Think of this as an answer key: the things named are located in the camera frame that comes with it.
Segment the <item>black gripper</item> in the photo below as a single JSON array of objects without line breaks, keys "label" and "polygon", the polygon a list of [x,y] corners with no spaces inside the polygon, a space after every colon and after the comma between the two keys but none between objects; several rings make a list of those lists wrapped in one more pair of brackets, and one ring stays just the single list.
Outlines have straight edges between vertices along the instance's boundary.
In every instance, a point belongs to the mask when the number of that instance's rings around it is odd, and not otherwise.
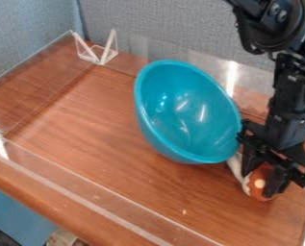
[{"label": "black gripper", "polygon": [[248,176],[265,162],[273,167],[263,196],[282,194],[291,182],[305,188],[305,107],[269,107],[265,124],[243,120],[237,139],[244,145],[243,175]]}]

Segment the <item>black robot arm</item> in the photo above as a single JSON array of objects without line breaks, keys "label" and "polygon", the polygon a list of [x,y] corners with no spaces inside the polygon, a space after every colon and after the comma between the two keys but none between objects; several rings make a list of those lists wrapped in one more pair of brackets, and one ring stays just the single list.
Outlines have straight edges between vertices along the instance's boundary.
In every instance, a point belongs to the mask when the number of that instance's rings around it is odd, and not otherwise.
[{"label": "black robot arm", "polygon": [[276,63],[269,112],[264,124],[243,121],[241,173],[271,165],[263,197],[290,184],[305,187],[305,0],[225,0],[233,8],[247,52]]}]

